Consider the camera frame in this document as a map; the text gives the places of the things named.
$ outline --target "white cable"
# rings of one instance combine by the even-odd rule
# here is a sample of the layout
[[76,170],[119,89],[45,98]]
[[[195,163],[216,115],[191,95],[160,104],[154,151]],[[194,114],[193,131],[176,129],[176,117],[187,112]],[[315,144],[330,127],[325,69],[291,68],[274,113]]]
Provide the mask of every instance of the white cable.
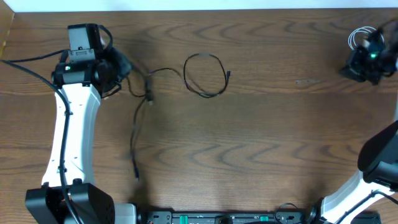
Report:
[[[358,46],[356,45],[356,42],[355,42],[355,34],[358,33],[358,32],[362,32],[362,33],[365,33],[365,34],[371,34],[372,31],[371,31],[370,29],[376,30],[376,28],[369,27],[369,26],[364,26],[364,27],[361,27],[361,28],[358,28],[358,29],[354,30],[354,31],[349,35],[349,37],[348,37],[348,46],[349,46],[352,50],[354,50],[354,46],[355,46],[355,47],[358,47]],[[384,36],[383,36],[382,34],[380,34],[380,36],[381,36],[381,40],[382,40],[383,43],[384,43]]]

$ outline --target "white backdrop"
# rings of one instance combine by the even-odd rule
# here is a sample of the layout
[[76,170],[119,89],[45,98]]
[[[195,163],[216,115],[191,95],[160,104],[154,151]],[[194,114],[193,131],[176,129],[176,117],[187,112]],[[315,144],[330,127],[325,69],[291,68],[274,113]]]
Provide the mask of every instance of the white backdrop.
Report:
[[398,7],[398,0],[4,0],[14,12]]

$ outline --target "green clip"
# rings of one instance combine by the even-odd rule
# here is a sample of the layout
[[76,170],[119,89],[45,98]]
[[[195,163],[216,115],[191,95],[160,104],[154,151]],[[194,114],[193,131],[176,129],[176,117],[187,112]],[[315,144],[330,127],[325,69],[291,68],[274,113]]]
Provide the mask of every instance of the green clip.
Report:
[[260,217],[260,222],[268,222],[268,216]]
[[188,224],[188,215],[180,215],[180,224]]

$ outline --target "coiled white cable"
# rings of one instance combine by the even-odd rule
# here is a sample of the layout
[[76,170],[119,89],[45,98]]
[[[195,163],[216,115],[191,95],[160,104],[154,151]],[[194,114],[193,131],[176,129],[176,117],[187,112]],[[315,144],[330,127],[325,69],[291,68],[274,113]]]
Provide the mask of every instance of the coiled white cable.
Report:
[[[362,32],[362,33],[365,33],[365,34],[371,34],[372,33],[371,30],[376,30],[376,28],[369,27],[369,26],[364,26],[364,27],[361,27],[361,28],[358,28],[358,29],[354,30],[348,37],[348,46],[352,50],[354,50],[354,46],[358,47],[356,45],[356,42],[355,42],[355,34],[357,34],[359,32]],[[384,36],[382,34],[380,34],[380,36],[381,36],[382,41],[384,42]]]

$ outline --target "wooden table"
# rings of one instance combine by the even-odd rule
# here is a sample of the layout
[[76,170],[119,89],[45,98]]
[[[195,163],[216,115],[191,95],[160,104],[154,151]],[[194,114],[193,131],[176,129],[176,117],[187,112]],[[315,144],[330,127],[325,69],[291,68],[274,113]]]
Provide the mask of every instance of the wooden table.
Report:
[[[364,142],[392,122],[398,76],[380,85],[337,71],[347,38],[377,27],[397,9],[79,12],[16,14],[3,58],[68,48],[67,25],[105,25],[114,45],[150,69],[182,69],[196,52],[217,55],[231,79],[227,91],[203,99],[172,72],[154,77],[137,142],[141,182],[129,155],[139,100],[124,90],[101,102],[94,142],[97,186],[115,202],[175,210],[305,208],[336,191],[356,170]],[[50,78],[57,57],[25,63]],[[0,64],[0,223],[30,223],[27,189],[40,187],[52,147],[53,92]],[[218,64],[194,59],[188,71],[209,90],[223,85]],[[132,75],[135,91],[142,83]],[[396,223],[396,207],[371,207]]]

